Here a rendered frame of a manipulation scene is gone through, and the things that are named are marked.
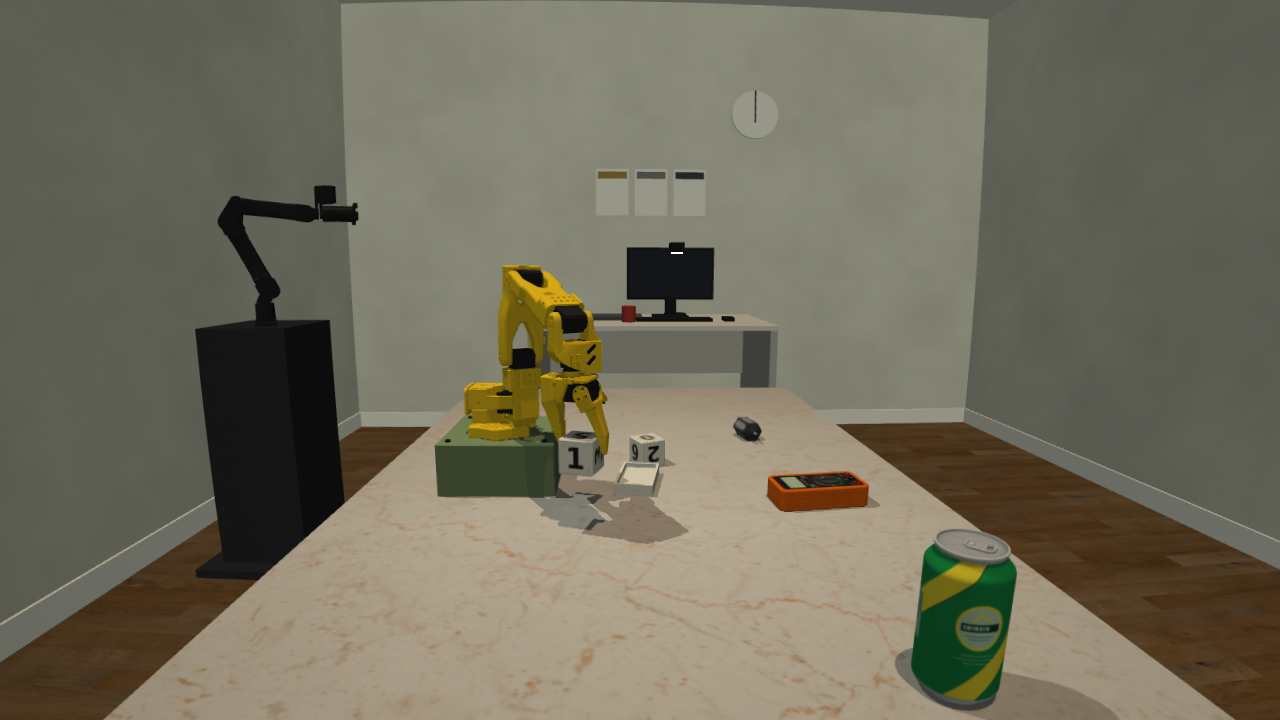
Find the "orange digital multimeter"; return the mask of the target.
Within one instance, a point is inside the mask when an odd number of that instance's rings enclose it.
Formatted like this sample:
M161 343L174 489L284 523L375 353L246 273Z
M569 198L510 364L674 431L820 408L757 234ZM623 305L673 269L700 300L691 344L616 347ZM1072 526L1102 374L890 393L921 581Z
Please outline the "orange digital multimeter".
M863 507L869 486L851 471L768 477L767 496L781 511Z

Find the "green drink can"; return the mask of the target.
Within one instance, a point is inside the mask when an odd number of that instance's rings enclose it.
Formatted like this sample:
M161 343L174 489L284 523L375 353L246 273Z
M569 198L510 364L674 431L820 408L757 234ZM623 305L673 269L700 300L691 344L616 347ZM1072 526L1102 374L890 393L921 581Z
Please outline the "green drink can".
M997 694L1018 570L996 536L964 528L925 550L911 669L940 700L975 705Z

